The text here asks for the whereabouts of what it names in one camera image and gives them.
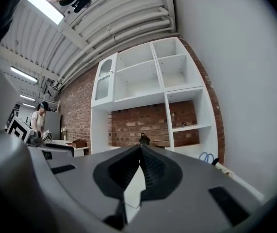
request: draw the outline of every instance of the white table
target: white table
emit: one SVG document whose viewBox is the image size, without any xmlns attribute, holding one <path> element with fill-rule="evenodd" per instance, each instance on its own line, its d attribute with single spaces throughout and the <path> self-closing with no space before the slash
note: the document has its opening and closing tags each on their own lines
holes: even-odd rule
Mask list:
<svg viewBox="0 0 277 233">
<path fill-rule="evenodd" d="M 64 146 L 71 146 L 71 145 L 68 145 L 68 143 L 72 143 L 72 142 L 71 141 L 65 141 L 65 140 L 52 140 L 52 143 L 59 144 L 59 145 L 64 145 Z M 89 147 L 74 148 L 74 157 L 84 156 L 84 150 L 88 150 L 88 149 L 89 149 Z"/>
</svg>

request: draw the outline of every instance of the scissors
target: scissors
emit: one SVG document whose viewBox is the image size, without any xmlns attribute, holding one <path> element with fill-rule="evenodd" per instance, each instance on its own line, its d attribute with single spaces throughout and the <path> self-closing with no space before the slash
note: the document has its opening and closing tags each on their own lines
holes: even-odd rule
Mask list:
<svg viewBox="0 0 277 233">
<path fill-rule="evenodd" d="M 204 162 L 209 162 L 209 158 L 210 158 L 210 156 L 211 156 L 211 158 L 212 158 L 212 162 L 214 161 L 214 156 L 211 154 L 211 153 L 206 153 L 206 152 L 203 152 L 203 153 L 201 153 L 200 154 L 200 156 L 199 156 L 199 160 L 201 160 L 201 161 L 204 161 Z"/>
</svg>

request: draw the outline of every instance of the white cabinet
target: white cabinet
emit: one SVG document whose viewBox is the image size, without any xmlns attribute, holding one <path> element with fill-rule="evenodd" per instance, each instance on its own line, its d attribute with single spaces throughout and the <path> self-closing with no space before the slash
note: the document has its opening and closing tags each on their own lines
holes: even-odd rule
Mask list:
<svg viewBox="0 0 277 233">
<path fill-rule="evenodd" d="M 114 101 L 114 78 L 118 53 L 102 60 L 96 72 L 91 107 Z"/>
<path fill-rule="evenodd" d="M 192 100 L 197 124 L 172 127 L 169 105 Z M 108 114 L 111 111 L 165 103 L 171 151 L 198 158 L 218 153 L 212 103 L 203 79 L 178 38 L 152 41 L 115 53 L 98 65 L 92 94 L 92 153 L 109 150 Z M 196 130 L 200 144 L 175 147 L 174 134 Z"/>
</svg>

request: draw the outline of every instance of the brown box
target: brown box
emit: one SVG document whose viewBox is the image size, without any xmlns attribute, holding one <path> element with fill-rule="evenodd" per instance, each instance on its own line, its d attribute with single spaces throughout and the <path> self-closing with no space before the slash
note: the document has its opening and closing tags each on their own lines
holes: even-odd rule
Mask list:
<svg viewBox="0 0 277 233">
<path fill-rule="evenodd" d="M 83 140 L 75 140 L 72 142 L 72 146 L 76 149 L 87 147 L 86 141 Z"/>
</svg>

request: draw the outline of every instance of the ceiling light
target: ceiling light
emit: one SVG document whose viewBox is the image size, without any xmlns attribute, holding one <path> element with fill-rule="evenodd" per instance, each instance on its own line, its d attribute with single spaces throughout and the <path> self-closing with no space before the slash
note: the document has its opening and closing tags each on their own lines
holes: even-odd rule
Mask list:
<svg viewBox="0 0 277 233">
<path fill-rule="evenodd" d="M 29 104 L 25 104 L 25 103 L 23 105 L 28 106 L 28 107 L 32 107 L 32 108 L 36 108 L 35 106 L 29 105 Z"/>
<path fill-rule="evenodd" d="M 13 71 L 13 72 L 15 72 L 15 73 L 17 73 L 17 74 L 19 74 L 19 75 L 21 75 L 21 76 L 31 80 L 31 81 L 37 82 L 36 78 L 32 77 L 31 75 L 26 74 L 25 72 L 22 72 L 22 71 L 16 69 L 14 67 L 11 67 L 11 71 Z"/>
<path fill-rule="evenodd" d="M 36 101 L 36 99 L 32 99 L 32 98 L 29 98 L 29 97 L 26 97 L 24 95 L 20 95 L 21 98 L 24 98 L 24 99 L 28 99 L 28 100 L 31 100 L 31 101 Z"/>
<path fill-rule="evenodd" d="M 52 6 L 46 0 L 27 0 L 32 5 L 34 5 L 37 9 L 39 9 L 43 14 L 49 17 L 56 24 L 59 24 L 61 20 L 64 18 L 64 15 L 61 14 L 56 8 Z"/>
</svg>

